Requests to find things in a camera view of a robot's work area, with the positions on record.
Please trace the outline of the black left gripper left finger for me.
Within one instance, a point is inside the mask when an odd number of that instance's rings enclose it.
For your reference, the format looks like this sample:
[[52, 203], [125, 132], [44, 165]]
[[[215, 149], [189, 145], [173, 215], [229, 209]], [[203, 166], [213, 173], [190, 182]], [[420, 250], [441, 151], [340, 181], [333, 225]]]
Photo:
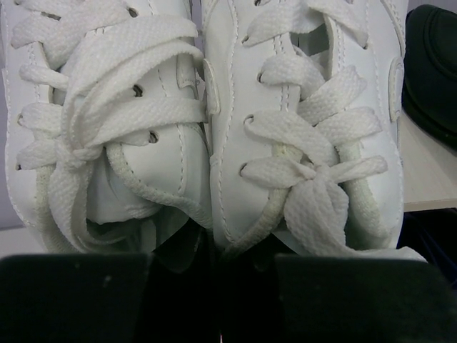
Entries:
[[1, 259], [2, 342], [132, 342], [145, 254], [25, 254]]

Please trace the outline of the white sneaker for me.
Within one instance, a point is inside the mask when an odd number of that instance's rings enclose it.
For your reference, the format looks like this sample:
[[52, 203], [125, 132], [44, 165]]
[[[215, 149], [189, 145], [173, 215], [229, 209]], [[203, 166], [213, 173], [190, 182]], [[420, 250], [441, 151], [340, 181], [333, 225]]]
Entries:
[[319, 257], [397, 245], [407, 1], [202, 1], [214, 239]]
[[189, 1], [3, 1], [6, 183], [48, 253], [212, 226]]

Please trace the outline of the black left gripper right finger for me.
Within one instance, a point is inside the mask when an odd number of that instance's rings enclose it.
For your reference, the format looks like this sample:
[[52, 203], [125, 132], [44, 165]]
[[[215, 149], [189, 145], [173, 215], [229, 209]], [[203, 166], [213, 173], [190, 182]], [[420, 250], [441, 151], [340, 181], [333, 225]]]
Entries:
[[456, 297], [424, 262], [279, 256], [282, 342], [455, 342]]

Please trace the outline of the black patent loafer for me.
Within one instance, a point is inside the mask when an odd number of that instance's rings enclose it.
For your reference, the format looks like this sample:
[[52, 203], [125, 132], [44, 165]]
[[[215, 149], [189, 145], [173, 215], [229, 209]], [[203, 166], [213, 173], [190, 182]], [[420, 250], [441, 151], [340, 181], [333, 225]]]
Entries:
[[456, 13], [429, 4], [408, 13], [404, 66], [406, 114], [456, 149]]

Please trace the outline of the purple loafer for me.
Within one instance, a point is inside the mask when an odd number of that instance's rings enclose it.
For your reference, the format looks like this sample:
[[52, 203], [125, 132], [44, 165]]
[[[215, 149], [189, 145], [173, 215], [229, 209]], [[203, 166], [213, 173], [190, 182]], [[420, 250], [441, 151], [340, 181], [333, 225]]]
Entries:
[[398, 245], [415, 249], [436, 266], [456, 268], [456, 208], [405, 214]]

